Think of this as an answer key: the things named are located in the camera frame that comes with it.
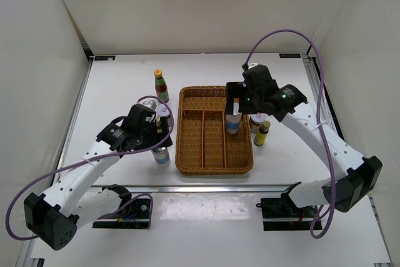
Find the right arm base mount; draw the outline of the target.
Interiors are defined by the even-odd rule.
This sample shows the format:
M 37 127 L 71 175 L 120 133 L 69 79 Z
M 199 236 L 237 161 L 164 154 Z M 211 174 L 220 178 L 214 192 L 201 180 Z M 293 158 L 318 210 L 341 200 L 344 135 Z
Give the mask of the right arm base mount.
M 308 231 L 318 207 L 298 208 L 289 199 L 291 192 L 300 182 L 286 188 L 278 198 L 261 198 L 256 207 L 261 209 L 264 231 Z

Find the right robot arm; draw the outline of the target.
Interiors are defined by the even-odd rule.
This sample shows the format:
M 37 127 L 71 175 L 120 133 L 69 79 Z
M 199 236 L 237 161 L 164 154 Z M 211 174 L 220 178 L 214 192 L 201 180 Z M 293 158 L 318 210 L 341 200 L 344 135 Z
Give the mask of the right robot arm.
M 317 120 L 307 97 L 292 84 L 279 87 L 268 67 L 256 65 L 242 74 L 243 81 L 226 84 L 226 114 L 234 101 L 243 114 L 265 113 L 296 133 L 326 165 L 328 179 L 292 185 L 282 194 L 281 211 L 290 217 L 304 207 L 332 205 L 346 213 L 375 187 L 383 164 L 365 157 Z

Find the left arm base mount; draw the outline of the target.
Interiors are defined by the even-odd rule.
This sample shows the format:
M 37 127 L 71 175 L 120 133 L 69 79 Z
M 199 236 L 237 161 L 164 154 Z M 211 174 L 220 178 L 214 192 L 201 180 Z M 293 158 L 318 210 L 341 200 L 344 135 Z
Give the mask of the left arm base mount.
M 94 229 L 149 229 L 153 214 L 153 197 L 149 193 L 134 195 L 127 188 L 114 184 L 102 190 L 116 192 L 121 198 L 120 206 L 128 203 L 117 214 L 92 222 Z

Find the silver-lid bead jar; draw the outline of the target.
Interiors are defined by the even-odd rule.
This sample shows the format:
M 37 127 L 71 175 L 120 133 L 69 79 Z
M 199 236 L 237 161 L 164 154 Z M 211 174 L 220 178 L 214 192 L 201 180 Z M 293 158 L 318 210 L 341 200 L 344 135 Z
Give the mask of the silver-lid bead jar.
M 225 130 L 228 134 L 236 134 L 241 124 L 242 113 L 239 112 L 239 103 L 233 103 L 232 114 L 226 114 Z
M 156 164 L 160 167 L 168 167 L 171 163 L 167 147 L 154 148 L 151 150 Z

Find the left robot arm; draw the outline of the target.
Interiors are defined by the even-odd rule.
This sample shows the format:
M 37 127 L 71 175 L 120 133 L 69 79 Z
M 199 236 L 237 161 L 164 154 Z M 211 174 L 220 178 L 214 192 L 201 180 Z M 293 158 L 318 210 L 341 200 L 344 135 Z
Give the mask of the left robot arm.
M 24 200 L 26 225 L 53 250 L 65 247 L 77 230 L 99 217 L 114 213 L 124 217 L 131 210 L 131 195 L 122 186 L 107 186 L 88 199 L 84 194 L 94 182 L 127 153 L 169 147 L 170 118 L 158 117 L 143 104 L 127 116 L 112 120 L 96 137 L 81 165 L 70 169 L 57 183 Z

